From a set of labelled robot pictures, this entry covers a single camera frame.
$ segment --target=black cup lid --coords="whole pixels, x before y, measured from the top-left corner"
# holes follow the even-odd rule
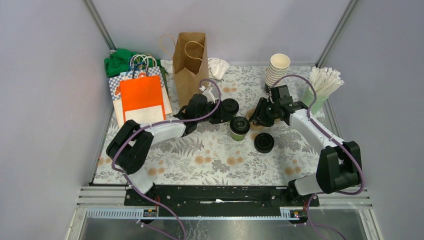
[[[274,147],[274,138],[268,133],[260,133],[254,139],[254,148],[263,154],[271,152]]]
[[[251,125],[249,124],[249,121],[245,117],[236,116],[231,120],[231,122],[229,122],[229,128],[234,133],[243,135],[249,132]]]
[[[234,115],[239,111],[239,104],[237,103],[236,100],[232,98],[227,98],[223,100],[221,105],[231,115]]]

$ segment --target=leaf pattern tablecloth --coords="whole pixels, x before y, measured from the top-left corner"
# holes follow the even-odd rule
[[[308,78],[310,66],[291,66],[288,74]],[[266,97],[264,66],[231,66],[218,82],[222,99],[233,98],[239,104],[238,116],[256,107],[260,97]],[[299,78],[289,77],[288,85],[294,101],[305,92],[306,84]],[[179,110],[177,92],[172,78],[167,80],[172,110]],[[317,119],[327,126],[323,110]],[[113,114],[105,136],[104,146],[97,163],[94,184],[126,184],[121,173],[112,170],[112,160],[106,147],[118,132]],[[274,137],[271,152],[256,151],[253,140],[260,133]],[[299,132],[283,121],[262,131],[250,130],[243,141],[230,137],[228,123],[212,125],[199,123],[196,131],[180,138],[158,142],[151,146],[144,168],[156,184],[170,185],[279,185],[310,175],[316,171],[319,156]]]

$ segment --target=gray wall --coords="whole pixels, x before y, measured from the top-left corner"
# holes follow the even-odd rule
[[[362,152],[384,239],[424,234],[423,0],[359,1],[325,62],[346,82],[331,96],[343,138]]]
[[[0,2],[0,239],[63,239],[112,101],[81,0]]]
[[[169,59],[163,34],[205,32],[209,57],[230,63],[315,63],[349,0],[93,0],[115,45]],[[170,39],[164,39],[174,52]]]

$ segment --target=shopping bag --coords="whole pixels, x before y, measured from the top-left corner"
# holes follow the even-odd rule
[[[169,36],[175,45],[175,51],[171,55],[162,46],[162,37]],[[179,106],[189,103],[194,94],[201,93],[199,82],[209,77],[208,51],[206,34],[203,32],[181,32],[175,43],[171,35],[163,35],[159,41],[163,51],[172,58],[173,78]]]
[[[149,124],[165,120],[159,76],[128,79],[120,83],[123,121]]]
[[[165,81],[162,76],[161,70],[158,66],[149,67],[147,69],[149,76],[159,76],[160,77],[160,86],[162,89],[162,98],[164,103],[164,111],[165,114],[172,113],[170,100],[168,98],[167,90],[165,88]],[[118,122],[118,126],[121,127],[124,124],[124,116],[123,116],[123,108],[122,108],[122,101],[121,101],[121,87],[120,82],[126,81],[129,79],[133,79],[133,73],[134,78],[142,78],[147,77],[146,70],[135,70],[129,71],[129,72],[123,72],[118,76],[109,78],[109,90],[110,94],[112,96],[113,101],[113,107],[116,115],[116,119]]]

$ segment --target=brown paper bag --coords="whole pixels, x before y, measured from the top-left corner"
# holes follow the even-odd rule
[[[206,34],[203,32],[181,32],[175,44],[173,56],[162,47],[163,51],[172,57],[173,78],[178,94],[179,106],[189,103],[194,94],[201,93],[199,82],[209,78],[208,51]]]

